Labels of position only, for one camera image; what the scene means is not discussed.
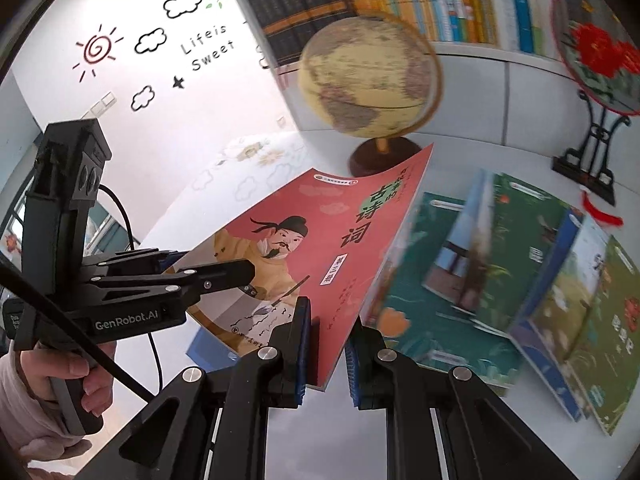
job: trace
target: black cable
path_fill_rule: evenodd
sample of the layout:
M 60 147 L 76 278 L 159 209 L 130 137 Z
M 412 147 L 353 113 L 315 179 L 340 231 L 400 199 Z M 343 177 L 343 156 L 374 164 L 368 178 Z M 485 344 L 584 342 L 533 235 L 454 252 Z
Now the black cable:
M 27 304 L 30 304 L 39 313 L 47 317 L 50 322 L 57 325 L 62 332 L 76 341 L 80 348 L 89 354 L 96 363 L 141 399 L 150 402 L 154 398 L 154 394 L 120 368 L 53 301 L 39 293 L 11 267 L 0 265 L 0 285 L 8 288 L 16 296 L 22 298 Z
M 120 200 L 118 200 L 118 197 L 116 196 L 116 194 L 111 189 L 106 187 L 104 184 L 100 184 L 100 187 L 98 189 L 100 189 L 101 191 L 104 191 L 107 195 L 109 195 L 111 200 L 113 200 L 114 204 L 120 210 L 120 214 L 122 215 L 122 218 L 124 219 L 124 225 L 127 227 L 127 236 L 129 237 L 129 251 L 133 251 L 134 248 L 135 248 L 133 246 L 133 231 L 131 230 L 131 224 L 129 222 L 129 217 L 127 216 L 127 212 L 124 210 L 124 206 L 122 205 L 122 202 L 120 202 Z M 151 345 L 151 350 L 154 353 L 154 359 L 156 360 L 156 368 L 158 369 L 158 384 L 159 384 L 158 393 L 159 393 L 160 391 L 162 391 L 162 365 L 160 364 L 160 357 L 158 356 L 158 349 L 156 348 L 156 342 L 154 341 L 154 338 L 151 335 L 151 332 L 148 333 L 147 336 L 149 338 L 149 344 Z

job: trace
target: table surface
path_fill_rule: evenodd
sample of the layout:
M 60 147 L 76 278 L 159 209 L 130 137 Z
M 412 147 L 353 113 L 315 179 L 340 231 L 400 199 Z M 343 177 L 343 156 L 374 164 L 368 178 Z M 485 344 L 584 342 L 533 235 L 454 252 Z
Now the table surface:
M 434 143 L 426 191 L 464 199 L 477 169 L 486 168 L 496 173 L 509 173 L 572 205 L 580 205 L 578 185 L 551 171 L 547 157 L 476 140 L 428 134 L 408 137 L 421 146 Z M 281 164 L 288 166 L 287 177 L 291 180 L 311 167 L 348 176 L 348 157 L 362 140 L 328 131 L 239 139 L 235 151 L 231 149 L 232 153 L 212 162 L 191 186 L 185 188 L 142 246 L 189 250 L 246 210 L 251 204 L 221 206 L 216 200 L 221 189 L 238 179 L 238 170 L 231 170 L 238 166 L 221 161 L 237 156 L 242 153 L 242 146 L 256 142 L 261 143 L 261 147 L 268 144 L 270 152 L 281 156 L 284 152 L 296 152 L 294 160 L 287 160 L 287 153 L 284 153 Z M 249 202 L 256 203 L 270 192 L 267 188 L 258 188 Z M 616 186 L 616 198 L 616 208 L 596 197 L 593 201 L 600 209 L 625 219 L 625 226 L 617 229 L 615 235 L 628 254 L 640 262 L 640 237 L 637 235 L 640 196 Z M 193 365 L 185 351 L 197 329 L 197 323 L 188 318 L 184 325 L 154 334 L 166 381 Z M 156 368 L 146 336 L 119 342 L 116 360 L 147 388 L 157 391 Z M 616 478 L 640 442 L 638 388 L 613 436 L 602 433 L 594 418 L 578 423 L 569 420 L 527 364 L 523 364 L 517 384 L 505 401 L 580 480 Z M 116 384 L 114 405 L 128 419 L 143 407 L 143 401 Z M 385 427 L 383 410 L 359 412 L 353 407 L 342 357 L 324 393 L 307 389 L 304 403 L 297 410 L 271 410 L 266 479 L 384 480 Z

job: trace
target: green book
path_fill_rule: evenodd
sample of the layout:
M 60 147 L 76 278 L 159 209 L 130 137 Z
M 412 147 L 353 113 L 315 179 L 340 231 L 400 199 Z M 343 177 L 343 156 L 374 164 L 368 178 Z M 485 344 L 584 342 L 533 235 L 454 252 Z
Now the green book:
M 494 183 L 491 264 L 475 323 L 508 337 L 506 332 L 553 247 L 568 205 L 507 174 L 498 175 Z
M 638 382 L 639 317 L 638 268 L 612 236 L 591 310 L 568 360 L 608 434 L 615 431 Z
M 460 200 L 424 194 L 404 257 L 382 306 L 367 323 L 380 330 L 389 348 L 421 366 L 448 372 L 465 365 L 486 383 L 507 388 L 522 362 L 513 344 L 477 330 L 468 314 L 422 286 L 462 205 Z

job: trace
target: children's book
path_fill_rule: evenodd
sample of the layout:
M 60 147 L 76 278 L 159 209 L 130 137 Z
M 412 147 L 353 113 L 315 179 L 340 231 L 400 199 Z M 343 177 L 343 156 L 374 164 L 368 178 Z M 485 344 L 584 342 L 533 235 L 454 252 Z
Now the children's book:
M 608 434 L 615 431 L 638 382 L 639 317 L 638 268 L 611 237 L 591 310 L 568 360 Z
M 460 298 L 455 304 L 470 314 L 478 310 L 480 295 L 484 290 L 486 273 L 491 258 L 491 233 L 494 225 L 494 179 L 491 171 L 483 171 L 479 177 L 482 190 L 478 220 L 471 236 L 471 247 L 468 254 L 468 270 L 462 285 Z
M 522 358 L 503 337 L 477 330 L 469 316 L 422 286 L 462 202 L 425 193 L 402 261 L 388 292 L 367 323 L 380 330 L 387 347 L 421 366 L 448 372 L 464 365 L 498 388 L 511 386 Z
M 521 354 L 531 364 L 531 367 L 549 387 L 554 397 L 573 420 L 582 418 L 582 408 L 585 404 L 584 397 L 582 394 L 574 395 L 575 383 L 568 380 L 570 378 L 565 377 L 565 375 L 570 374 L 570 371 L 566 367 L 561 367 L 549 353 L 528 318 L 545 297 L 553 280 L 558 275 L 560 267 L 578 234 L 581 219 L 582 215 L 578 211 L 572 208 L 567 210 L 564 220 L 558 229 L 556 243 L 523 302 L 516 316 L 516 321 L 509 329 L 509 336 L 514 345 L 520 350 Z
M 189 313 L 242 356 L 292 319 L 299 296 L 320 321 L 318 376 L 324 389 L 351 327 L 375 298 L 390 248 L 424 177 L 432 146 L 391 170 L 353 179 L 309 170 L 180 259 L 174 271 L 245 258 L 246 286 L 203 295 Z
M 551 250 L 567 204 L 526 182 L 495 179 L 491 264 L 479 301 L 479 328 L 508 337 L 522 301 Z
M 546 348 L 564 363 L 598 286 L 609 236 L 585 216 L 571 251 L 530 320 Z
M 424 280 L 424 286 L 441 298 L 457 304 L 462 293 L 468 270 L 471 238 L 478 223 L 484 171 L 479 171 L 471 191 L 466 197 L 465 208 L 456 218 L 451 232 L 438 253 Z

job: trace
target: human hand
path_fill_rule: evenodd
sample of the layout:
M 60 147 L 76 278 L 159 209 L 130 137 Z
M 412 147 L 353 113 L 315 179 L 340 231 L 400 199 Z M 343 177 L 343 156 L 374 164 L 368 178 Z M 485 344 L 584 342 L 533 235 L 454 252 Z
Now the human hand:
M 98 345 L 113 358 L 116 343 Z M 81 405 L 86 412 L 102 415 L 113 402 L 113 377 L 101 366 L 89 369 L 83 357 L 71 352 L 48 348 L 36 348 L 20 352 L 20 366 L 31 391 L 42 400 L 56 400 L 50 377 L 59 379 L 81 379 L 84 387 Z

